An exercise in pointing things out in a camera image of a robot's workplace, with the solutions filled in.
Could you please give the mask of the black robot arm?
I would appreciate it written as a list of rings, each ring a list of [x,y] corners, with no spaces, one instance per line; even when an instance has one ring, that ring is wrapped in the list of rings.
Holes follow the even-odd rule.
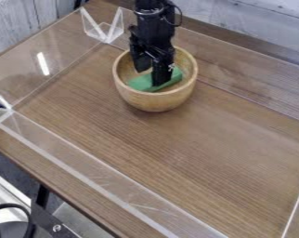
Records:
[[[135,69],[152,69],[152,85],[162,86],[172,77],[175,47],[175,5],[170,0],[135,0],[136,23],[130,26]]]

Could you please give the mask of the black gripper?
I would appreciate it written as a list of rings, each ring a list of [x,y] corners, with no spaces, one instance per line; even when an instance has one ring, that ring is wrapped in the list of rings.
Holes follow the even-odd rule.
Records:
[[[138,7],[134,13],[136,24],[130,27],[134,66],[142,73],[152,62],[152,85],[162,86],[174,72],[175,7]]]

